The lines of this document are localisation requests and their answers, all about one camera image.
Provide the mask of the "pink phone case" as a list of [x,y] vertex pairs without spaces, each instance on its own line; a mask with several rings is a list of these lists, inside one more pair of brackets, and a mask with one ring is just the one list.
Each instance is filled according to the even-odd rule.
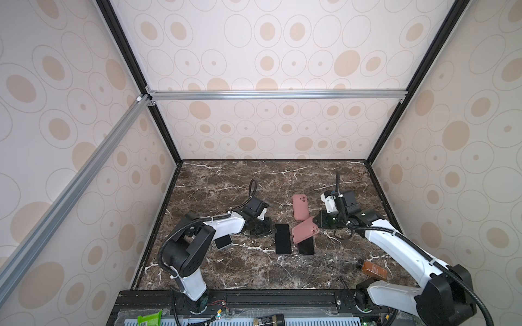
[[295,194],[292,196],[292,206],[294,219],[305,221],[310,218],[309,202],[305,194]]
[[300,224],[296,225],[292,228],[292,241],[294,244],[299,244],[304,240],[307,240],[316,234],[319,233],[319,227],[313,221],[313,218],[310,217],[307,220],[300,222]]

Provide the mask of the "phone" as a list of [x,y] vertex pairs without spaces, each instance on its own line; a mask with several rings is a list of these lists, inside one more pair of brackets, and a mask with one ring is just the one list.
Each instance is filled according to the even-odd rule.
[[275,224],[275,252],[277,255],[290,255],[292,244],[288,224]]
[[230,235],[222,236],[214,240],[217,250],[225,249],[232,245],[232,238]]

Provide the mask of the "purple smartphone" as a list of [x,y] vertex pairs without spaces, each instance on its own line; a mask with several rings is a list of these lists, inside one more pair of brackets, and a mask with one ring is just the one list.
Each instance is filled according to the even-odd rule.
[[313,237],[309,237],[301,241],[298,244],[298,251],[300,255],[314,255],[315,254],[315,245]]

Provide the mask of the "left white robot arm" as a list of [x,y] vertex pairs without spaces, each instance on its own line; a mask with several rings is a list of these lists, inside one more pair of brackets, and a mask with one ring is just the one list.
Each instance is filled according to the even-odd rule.
[[206,217],[185,214],[161,244],[158,265],[174,277],[192,312],[203,312],[208,303],[201,264],[211,244],[223,249],[232,245],[233,234],[257,239],[272,233],[271,219],[266,216],[269,204],[256,197],[257,187],[257,180],[252,179],[248,199],[226,213]]

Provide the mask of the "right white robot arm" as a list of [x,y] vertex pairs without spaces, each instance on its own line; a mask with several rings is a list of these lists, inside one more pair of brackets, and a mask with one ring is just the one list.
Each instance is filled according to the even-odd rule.
[[363,210],[353,192],[340,190],[341,177],[336,176],[335,189],[321,195],[325,209],[315,217],[319,228],[347,228],[377,245],[398,262],[415,280],[416,287],[394,285],[368,279],[358,284],[350,302],[360,312],[386,306],[416,316],[425,325],[461,325],[478,311],[486,325],[493,317],[473,289],[469,271],[461,265],[450,265],[436,258],[399,232],[373,209]]

